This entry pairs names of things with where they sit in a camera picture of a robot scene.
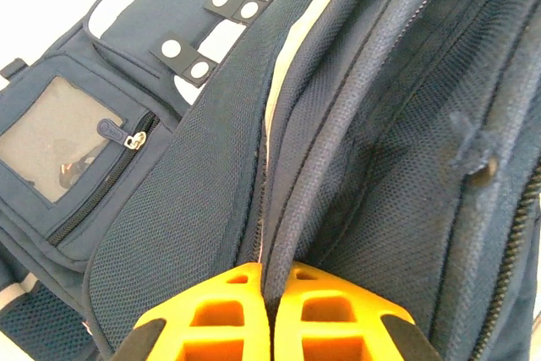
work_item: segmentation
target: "yellow plastic object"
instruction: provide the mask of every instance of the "yellow plastic object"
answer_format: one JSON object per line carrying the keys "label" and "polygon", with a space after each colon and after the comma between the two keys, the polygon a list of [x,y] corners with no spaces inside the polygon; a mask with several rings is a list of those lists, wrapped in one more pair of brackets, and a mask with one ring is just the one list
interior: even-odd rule
{"label": "yellow plastic object", "polygon": [[135,328],[166,325],[148,361],[270,361],[271,339],[260,293],[261,264],[241,265],[149,310]]}
{"label": "yellow plastic object", "polygon": [[276,317],[275,361],[402,361],[382,315],[413,324],[400,306],[295,263]]}

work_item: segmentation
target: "backpack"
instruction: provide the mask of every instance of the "backpack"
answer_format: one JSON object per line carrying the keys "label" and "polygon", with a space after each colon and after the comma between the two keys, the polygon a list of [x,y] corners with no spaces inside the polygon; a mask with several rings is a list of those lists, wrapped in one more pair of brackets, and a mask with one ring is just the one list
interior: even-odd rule
{"label": "backpack", "polygon": [[301,261],[526,360],[540,53],[538,0],[98,0],[0,92],[6,258],[105,359],[249,262],[272,325]]}

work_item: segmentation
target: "black strap tab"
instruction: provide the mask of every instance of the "black strap tab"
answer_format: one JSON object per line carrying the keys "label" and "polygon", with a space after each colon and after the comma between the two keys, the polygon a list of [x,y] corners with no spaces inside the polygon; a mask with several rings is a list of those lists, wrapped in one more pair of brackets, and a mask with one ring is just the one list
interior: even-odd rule
{"label": "black strap tab", "polygon": [[226,19],[247,24],[265,3],[263,0],[208,0],[204,8]]}
{"label": "black strap tab", "polygon": [[15,58],[11,63],[0,70],[0,76],[7,80],[11,80],[14,75],[26,68],[28,68],[28,65],[25,61],[20,58]]}
{"label": "black strap tab", "polygon": [[198,88],[206,82],[217,65],[171,31],[158,40],[150,49],[150,53],[175,74]]}

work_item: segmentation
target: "clear plastic window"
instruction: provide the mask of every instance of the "clear plastic window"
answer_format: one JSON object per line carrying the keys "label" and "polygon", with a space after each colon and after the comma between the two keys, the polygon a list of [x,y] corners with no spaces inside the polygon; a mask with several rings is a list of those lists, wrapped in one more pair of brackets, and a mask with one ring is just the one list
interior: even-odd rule
{"label": "clear plastic window", "polygon": [[0,159],[51,202],[58,201],[106,146],[96,126],[122,119],[64,78],[54,78],[0,136]]}

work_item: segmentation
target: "metal zipper pull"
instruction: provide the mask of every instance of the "metal zipper pull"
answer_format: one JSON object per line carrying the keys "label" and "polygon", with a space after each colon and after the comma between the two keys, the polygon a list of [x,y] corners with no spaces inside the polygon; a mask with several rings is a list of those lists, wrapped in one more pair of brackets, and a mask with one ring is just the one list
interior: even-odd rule
{"label": "metal zipper pull", "polygon": [[138,150],[146,142],[146,132],[139,131],[134,135],[130,135],[118,127],[110,118],[100,120],[97,132],[104,139],[114,141],[130,150]]}

